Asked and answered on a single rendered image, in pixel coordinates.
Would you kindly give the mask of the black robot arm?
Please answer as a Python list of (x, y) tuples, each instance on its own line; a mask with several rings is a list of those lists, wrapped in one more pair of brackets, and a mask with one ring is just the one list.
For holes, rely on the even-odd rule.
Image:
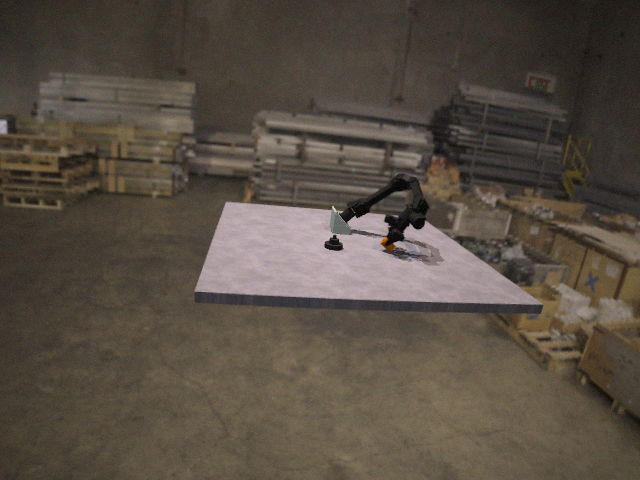
[[(370, 208), (372, 205), (389, 196), (389, 194), (393, 193), (394, 191), (404, 191), (411, 189), (414, 195), (414, 205), (411, 203), (405, 204), (407, 207), (401, 213), (401, 216), (406, 219), (415, 229), (421, 229), (423, 228), (423, 226), (425, 225), (425, 221), (427, 220), (425, 215), (428, 211), (429, 205), (427, 204), (427, 201), (423, 196), (418, 179), (407, 174), (396, 175), (389, 184), (367, 198), (360, 198), (358, 200), (348, 202), (346, 204), (348, 208), (341, 214), (339, 213), (339, 215), (347, 223), (354, 216), (359, 218), (370, 212)], [(355, 211), (355, 213), (351, 208)], [(389, 214), (386, 214), (384, 220), (384, 222), (386, 223), (394, 224), (394, 227), (396, 227), (398, 221), (399, 218)]]

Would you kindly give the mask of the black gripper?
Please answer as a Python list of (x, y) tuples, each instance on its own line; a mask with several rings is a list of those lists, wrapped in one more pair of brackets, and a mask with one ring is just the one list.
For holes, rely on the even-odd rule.
[(397, 218), (399, 218), (399, 221), (396, 227), (393, 226), (394, 224), (388, 223), (388, 225), (391, 227), (388, 227), (389, 233), (387, 235), (388, 240), (385, 244), (386, 247), (399, 240), (402, 242), (404, 240), (404, 235), (403, 235), (404, 230), (407, 226), (409, 227), (409, 222), (406, 219), (404, 219), (401, 215)]

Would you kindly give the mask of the orange cylinder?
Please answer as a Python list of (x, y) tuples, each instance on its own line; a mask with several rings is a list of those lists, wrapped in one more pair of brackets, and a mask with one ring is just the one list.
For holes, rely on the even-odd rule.
[(385, 244), (386, 244), (387, 240), (388, 240), (388, 238), (387, 238), (387, 237), (386, 237), (386, 238), (384, 238), (384, 239), (381, 241), (381, 244), (382, 244), (382, 245), (383, 245), (383, 246), (384, 246), (384, 247), (385, 247), (389, 252), (391, 252), (391, 251), (393, 251), (393, 250), (395, 249), (395, 247), (396, 247), (396, 246), (395, 246), (394, 244), (391, 244), (391, 245), (389, 245), (389, 246), (387, 246), (387, 247), (386, 247), (386, 246), (385, 246)]

